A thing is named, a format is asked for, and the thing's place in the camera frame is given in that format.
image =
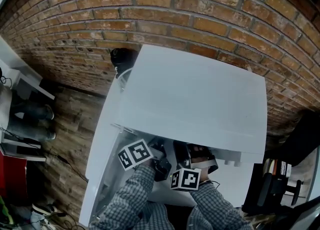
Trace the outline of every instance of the black chair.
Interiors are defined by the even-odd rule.
[[[276,149],[264,153],[264,160],[277,160],[291,164],[293,167],[301,163],[314,149],[320,145],[320,115],[307,112],[299,121],[285,143]],[[248,193],[242,206],[242,210],[249,215],[281,214],[287,210],[281,206],[281,200],[286,191],[293,193],[291,205],[295,205],[300,192],[302,182],[297,181],[296,187],[288,186],[288,178],[277,173],[263,175],[263,164],[255,163]]]
[[[304,220],[304,229],[318,230],[320,226],[320,196],[294,208],[286,207],[286,212],[278,214],[272,224],[259,227],[261,230],[289,230]]]

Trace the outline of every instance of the person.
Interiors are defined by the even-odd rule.
[[[192,158],[193,163],[207,158]],[[226,201],[210,182],[208,169],[200,174],[198,190],[190,191],[194,208],[147,201],[154,185],[151,160],[138,165],[100,215],[89,225],[91,230],[252,230],[252,225]]]
[[[49,141],[56,138],[56,133],[43,126],[31,124],[15,114],[25,113],[35,119],[52,120],[55,114],[47,104],[23,100],[15,90],[0,83],[0,129],[19,138],[36,141]]]

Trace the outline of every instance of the plaid shirt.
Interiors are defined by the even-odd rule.
[[[168,221],[165,205],[147,201],[155,179],[155,171],[139,165],[112,198],[99,221],[91,230],[174,230]],[[190,191],[195,206],[187,220],[187,230],[252,230],[239,212],[226,201],[212,183]]]

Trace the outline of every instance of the wooden floor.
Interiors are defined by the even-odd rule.
[[[51,154],[60,155],[85,176],[95,129],[105,102],[96,97],[64,87],[55,95],[54,128],[56,139],[43,144]],[[45,154],[46,162],[35,163],[44,175],[43,193],[55,200],[58,208],[79,219],[87,183],[56,156]]]

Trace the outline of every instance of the white box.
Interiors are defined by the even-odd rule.
[[[181,168],[172,174],[171,190],[189,191],[198,190],[200,181],[200,168]]]
[[[153,154],[144,139],[130,143],[118,153],[118,158],[125,171],[153,158]]]

